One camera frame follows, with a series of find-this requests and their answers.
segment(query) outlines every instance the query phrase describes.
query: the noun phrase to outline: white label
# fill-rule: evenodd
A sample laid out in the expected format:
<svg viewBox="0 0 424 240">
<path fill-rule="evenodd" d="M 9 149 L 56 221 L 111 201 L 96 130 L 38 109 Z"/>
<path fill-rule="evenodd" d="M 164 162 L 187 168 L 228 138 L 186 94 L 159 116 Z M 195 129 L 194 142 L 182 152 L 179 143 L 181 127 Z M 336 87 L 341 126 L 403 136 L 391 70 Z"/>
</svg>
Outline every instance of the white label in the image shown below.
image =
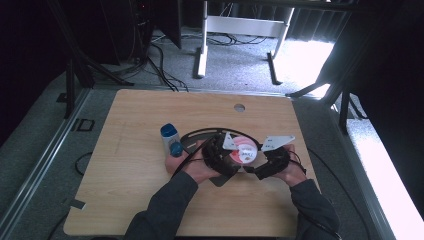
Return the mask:
<svg viewBox="0 0 424 240">
<path fill-rule="evenodd" d="M 239 149 L 239 158 L 243 163 L 251 163 L 255 160 L 258 150 L 256 147 L 250 146 L 248 144 L 240 144 Z"/>
<path fill-rule="evenodd" d="M 266 137 L 263 145 L 262 145 L 262 152 L 275 150 L 281 146 L 286 145 L 287 143 L 293 141 L 296 139 L 293 135 L 290 136 L 268 136 Z"/>
<path fill-rule="evenodd" d="M 234 143 L 234 140 L 231 137 L 230 132 L 227 132 L 225 134 L 224 144 L 222 145 L 222 148 L 227 150 L 237 150 L 237 146 Z"/>
</svg>

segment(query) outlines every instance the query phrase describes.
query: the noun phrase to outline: table leg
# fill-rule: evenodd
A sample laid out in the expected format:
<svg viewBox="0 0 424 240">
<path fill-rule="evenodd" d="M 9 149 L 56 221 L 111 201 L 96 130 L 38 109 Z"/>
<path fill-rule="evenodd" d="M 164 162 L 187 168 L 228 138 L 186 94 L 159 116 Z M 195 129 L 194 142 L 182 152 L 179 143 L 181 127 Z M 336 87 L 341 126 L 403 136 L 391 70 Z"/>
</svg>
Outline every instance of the table leg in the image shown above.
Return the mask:
<svg viewBox="0 0 424 240">
<path fill-rule="evenodd" d="M 284 40 L 286 39 L 287 32 L 288 32 L 289 27 L 290 27 L 290 21 L 291 21 L 291 18 L 293 16 L 293 12 L 294 12 L 294 8 L 290 8 L 290 13 L 287 16 L 287 18 L 284 20 L 284 27 L 283 27 L 283 29 L 281 29 L 280 36 L 278 37 L 277 46 L 275 47 L 275 51 L 272 53 L 272 59 L 273 60 L 277 57 L 278 52 L 280 51 L 281 45 L 283 45 Z"/>
<path fill-rule="evenodd" d="M 208 2 L 203 2 L 203 26 L 202 26 L 202 47 L 200 49 L 199 69 L 197 76 L 200 78 L 206 75 L 206 60 L 208 57 L 208 46 L 206 45 L 208 34 Z"/>
</svg>

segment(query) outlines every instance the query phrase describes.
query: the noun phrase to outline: water bottle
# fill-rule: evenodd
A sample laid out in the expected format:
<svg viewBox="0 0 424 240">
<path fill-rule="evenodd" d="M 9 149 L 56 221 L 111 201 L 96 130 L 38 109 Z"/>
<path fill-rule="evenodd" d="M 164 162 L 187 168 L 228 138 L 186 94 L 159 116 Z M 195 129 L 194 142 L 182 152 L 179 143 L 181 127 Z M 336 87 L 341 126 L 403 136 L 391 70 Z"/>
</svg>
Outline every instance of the water bottle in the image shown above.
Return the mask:
<svg viewBox="0 0 424 240">
<path fill-rule="evenodd" d="M 160 129 L 165 156 L 171 154 L 173 157 L 179 157 L 183 153 L 183 145 L 180 143 L 180 136 L 177 129 L 171 123 L 165 124 Z"/>
</svg>

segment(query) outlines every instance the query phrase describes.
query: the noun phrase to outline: dark sleeve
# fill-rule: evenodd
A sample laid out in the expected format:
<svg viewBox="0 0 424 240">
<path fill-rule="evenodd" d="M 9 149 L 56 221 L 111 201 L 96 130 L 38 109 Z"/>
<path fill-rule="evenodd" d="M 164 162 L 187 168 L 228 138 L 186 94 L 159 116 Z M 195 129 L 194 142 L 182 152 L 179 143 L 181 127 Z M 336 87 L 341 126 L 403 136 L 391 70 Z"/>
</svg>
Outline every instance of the dark sleeve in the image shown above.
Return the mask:
<svg viewBox="0 0 424 240">
<path fill-rule="evenodd" d="M 290 191 L 293 204 L 299 211 L 296 239 L 337 239 L 307 219 L 311 218 L 328 229 L 339 231 L 340 221 L 336 211 L 331 203 L 321 195 L 315 182 L 308 179 L 291 187 Z"/>
<path fill-rule="evenodd" d="M 174 239 L 197 183 L 181 171 L 150 199 L 146 211 L 132 219 L 124 239 Z"/>
</svg>

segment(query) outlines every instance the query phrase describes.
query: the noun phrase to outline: person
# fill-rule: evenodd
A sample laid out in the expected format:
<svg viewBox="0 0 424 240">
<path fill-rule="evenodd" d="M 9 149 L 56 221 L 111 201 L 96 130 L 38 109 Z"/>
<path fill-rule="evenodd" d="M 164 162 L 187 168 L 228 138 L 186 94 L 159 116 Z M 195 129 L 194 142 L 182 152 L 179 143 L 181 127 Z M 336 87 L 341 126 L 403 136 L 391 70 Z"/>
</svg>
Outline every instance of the person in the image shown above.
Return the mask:
<svg viewBox="0 0 424 240">
<path fill-rule="evenodd" d="M 293 156 L 294 145 L 284 147 L 291 152 L 291 159 L 296 159 Z M 165 161 L 168 173 L 173 174 L 187 156 L 186 152 L 179 158 L 168 156 Z M 201 151 L 192 159 L 195 161 L 190 161 L 153 195 L 147 210 L 134 216 L 124 239 L 174 239 L 185 209 L 199 185 L 211 177 L 219 176 L 204 161 L 199 161 L 202 159 Z M 338 238 L 336 232 L 340 222 L 333 206 L 297 164 L 290 162 L 287 168 L 273 177 L 281 179 L 290 187 L 293 204 L 299 211 L 296 239 Z"/>
</svg>

